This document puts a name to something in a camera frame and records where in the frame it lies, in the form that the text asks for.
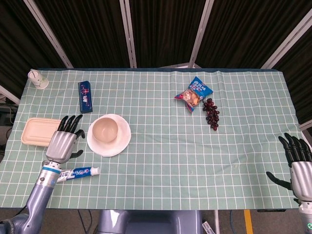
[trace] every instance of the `beige plastic container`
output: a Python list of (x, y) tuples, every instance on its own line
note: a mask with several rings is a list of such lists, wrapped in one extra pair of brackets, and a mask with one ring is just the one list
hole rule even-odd
[(26, 145), (49, 146), (60, 120), (51, 118), (30, 118), (26, 122), (21, 141)]

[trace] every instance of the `beige bowl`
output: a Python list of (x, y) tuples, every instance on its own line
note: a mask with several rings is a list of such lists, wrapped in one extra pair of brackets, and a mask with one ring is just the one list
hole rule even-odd
[(109, 143), (117, 137), (118, 125), (111, 118), (99, 118), (93, 126), (93, 137), (102, 143)]

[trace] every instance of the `white cap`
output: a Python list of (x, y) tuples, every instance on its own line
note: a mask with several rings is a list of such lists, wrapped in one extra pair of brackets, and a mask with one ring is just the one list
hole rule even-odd
[(91, 167), (91, 175), (94, 176), (94, 175), (99, 175), (100, 174), (100, 170), (99, 170), (99, 167)]

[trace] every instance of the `green grid tablecloth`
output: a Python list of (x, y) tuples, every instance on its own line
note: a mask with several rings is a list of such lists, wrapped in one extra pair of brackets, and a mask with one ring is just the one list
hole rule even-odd
[[(92, 88), (93, 112), (79, 128), (115, 113), (130, 124), (128, 147), (114, 157), (84, 150), (63, 168), (100, 167), (101, 174), (57, 184), (50, 208), (260, 209), (297, 207), (292, 192), (268, 181), (265, 172), (289, 180), (277, 137), (299, 136), (281, 72), (42, 71), (44, 90), (28, 81), (0, 164), (0, 206), (22, 207), (41, 171), (46, 148), (21, 143), (31, 117), (61, 119), (79, 114), (78, 82)], [(198, 76), (214, 93), (218, 131), (207, 125), (202, 104), (191, 114), (174, 96)]]

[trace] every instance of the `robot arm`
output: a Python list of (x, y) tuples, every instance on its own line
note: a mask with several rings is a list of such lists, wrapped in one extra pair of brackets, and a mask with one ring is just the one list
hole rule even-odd
[(303, 139), (297, 139), (285, 133), (285, 138), (278, 138), (283, 144), (286, 159), (291, 173), (291, 182), (276, 178), (271, 172), (267, 176), (275, 184), (280, 185), (298, 198), (299, 212), (306, 234), (312, 234), (312, 153)]
[(79, 136), (85, 138), (83, 130), (74, 133), (82, 115), (75, 118), (64, 117), (54, 132), (46, 156), (49, 162), (42, 167), (26, 203), (29, 214), (18, 214), (12, 219), (0, 223), (0, 234), (37, 234), (41, 229), (44, 211), (61, 172), (61, 164), (80, 156), (83, 150), (72, 153), (74, 143)]

